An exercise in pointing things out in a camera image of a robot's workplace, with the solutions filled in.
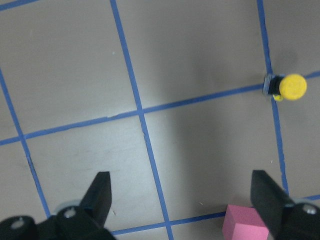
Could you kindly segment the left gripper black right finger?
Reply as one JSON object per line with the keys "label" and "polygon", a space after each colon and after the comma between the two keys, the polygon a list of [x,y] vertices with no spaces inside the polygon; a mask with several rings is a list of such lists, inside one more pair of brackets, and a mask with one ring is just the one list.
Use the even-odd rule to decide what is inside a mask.
{"label": "left gripper black right finger", "polygon": [[283,232],[295,202],[264,170],[253,170],[250,201],[273,237]]}

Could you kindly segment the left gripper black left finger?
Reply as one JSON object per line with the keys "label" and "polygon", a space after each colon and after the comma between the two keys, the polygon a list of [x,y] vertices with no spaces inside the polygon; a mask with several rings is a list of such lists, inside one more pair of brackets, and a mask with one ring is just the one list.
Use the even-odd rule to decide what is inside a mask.
{"label": "left gripper black left finger", "polygon": [[99,227],[104,227],[112,205],[111,176],[109,171],[98,172],[82,198],[79,207]]}

